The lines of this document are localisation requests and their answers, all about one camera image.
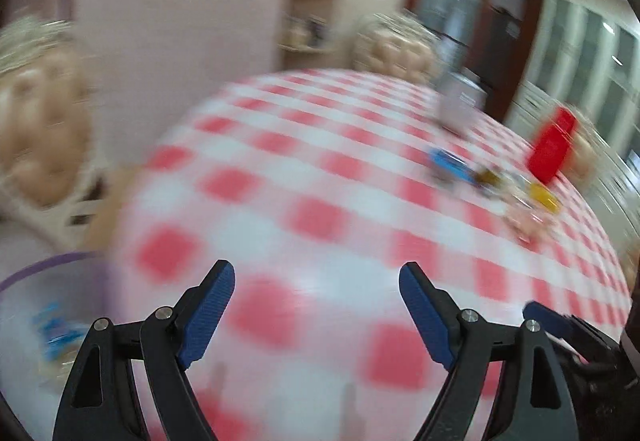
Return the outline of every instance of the table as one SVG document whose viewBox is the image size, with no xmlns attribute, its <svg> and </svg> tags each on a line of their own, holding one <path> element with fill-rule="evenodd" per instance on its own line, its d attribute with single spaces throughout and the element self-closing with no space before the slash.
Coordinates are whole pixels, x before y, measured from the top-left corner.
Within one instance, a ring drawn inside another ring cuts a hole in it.
<svg viewBox="0 0 640 441">
<path fill-rule="evenodd" d="M 557 238 L 531 249 L 500 202 L 434 184 L 432 147 L 511 169 L 528 148 L 485 115 L 469 141 L 450 135 L 432 121 L 437 96 L 354 71 L 270 74 L 227 85 L 162 140 L 118 235 L 116 317 L 143 319 L 217 259 L 234 264 L 236 291 L 188 371 L 221 441 L 413 439 L 446 373 L 399 295 L 406 261 L 488 320 L 519 325 L 536 299 L 619 336 L 622 272 L 564 178 Z M 141 400 L 158 434 L 148 390 Z"/>
</svg>

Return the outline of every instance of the white container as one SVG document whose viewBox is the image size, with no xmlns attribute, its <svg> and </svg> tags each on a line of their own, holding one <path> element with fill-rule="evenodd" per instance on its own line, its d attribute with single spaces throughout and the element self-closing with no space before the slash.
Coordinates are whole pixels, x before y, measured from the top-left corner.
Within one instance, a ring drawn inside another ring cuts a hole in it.
<svg viewBox="0 0 640 441">
<path fill-rule="evenodd" d="M 444 128 L 464 138 L 484 109 L 486 92 L 479 87 L 478 80 L 476 74 L 465 68 L 459 74 L 450 73 L 441 88 L 438 120 Z"/>
</svg>

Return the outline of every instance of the red and white tablecloth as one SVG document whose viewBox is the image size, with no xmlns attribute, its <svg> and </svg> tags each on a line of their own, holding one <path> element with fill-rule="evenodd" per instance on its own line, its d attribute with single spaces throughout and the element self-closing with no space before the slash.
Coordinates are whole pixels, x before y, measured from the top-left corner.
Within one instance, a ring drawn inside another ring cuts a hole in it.
<svg viewBox="0 0 640 441">
<path fill-rule="evenodd" d="M 522 169 L 528 147 L 484 115 L 469 141 L 453 137 L 431 119 L 437 96 L 354 71 L 270 74 L 227 85 L 158 147 L 120 228 L 114 317 L 143 319 L 217 259 L 234 264 L 236 291 L 188 371 L 221 441 L 413 439 L 446 373 L 399 294 L 406 261 L 490 321 L 519 325 L 536 299 L 619 337 L 622 272 L 566 180 L 557 240 L 534 249 L 500 202 L 433 182 L 430 148 Z M 492 365 L 472 439 L 497 377 Z"/>
</svg>

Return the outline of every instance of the chair backrest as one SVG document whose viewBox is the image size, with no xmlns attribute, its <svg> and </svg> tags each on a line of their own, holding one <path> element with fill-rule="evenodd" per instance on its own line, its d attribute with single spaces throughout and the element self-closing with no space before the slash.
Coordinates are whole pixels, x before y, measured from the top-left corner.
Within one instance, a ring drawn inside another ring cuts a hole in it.
<svg viewBox="0 0 640 441">
<path fill-rule="evenodd" d="M 68 24 L 23 19 L 0 36 L 0 210 L 62 251 L 104 191 L 89 91 Z"/>
<path fill-rule="evenodd" d="M 356 35 L 353 67 L 426 85 L 440 70 L 438 42 L 412 18 L 374 14 L 365 18 Z"/>
</svg>

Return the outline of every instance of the metal screw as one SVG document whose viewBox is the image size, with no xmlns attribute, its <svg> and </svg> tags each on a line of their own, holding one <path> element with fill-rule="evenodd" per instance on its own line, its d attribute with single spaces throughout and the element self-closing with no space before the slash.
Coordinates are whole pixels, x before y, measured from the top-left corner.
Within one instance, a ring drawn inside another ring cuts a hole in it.
<svg viewBox="0 0 640 441">
<path fill-rule="evenodd" d="M 109 327 L 109 321 L 106 318 L 98 318 L 94 322 L 94 329 L 96 331 L 104 331 L 107 327 Z"/>
<path fill-rule="evenodd" d="M 527 320 L 526 322 L 524 322 L 524 326 L 532 333 L 540 331 L 540 324 L 535 320 Z"/>
<path fill-rule="evenodd" d="M 167 318 L 171 317 L 174 314 L 174 310 L 169 306 L 159 307 L 156 309 L 156 318 L 158 320 L 167 320 Z"/>
<path fill-rule="evenodd" d="M 463 309 L 461 314 L 465 322 L 478 322 L 478 313 L 473 309 Z"/>
</svg>

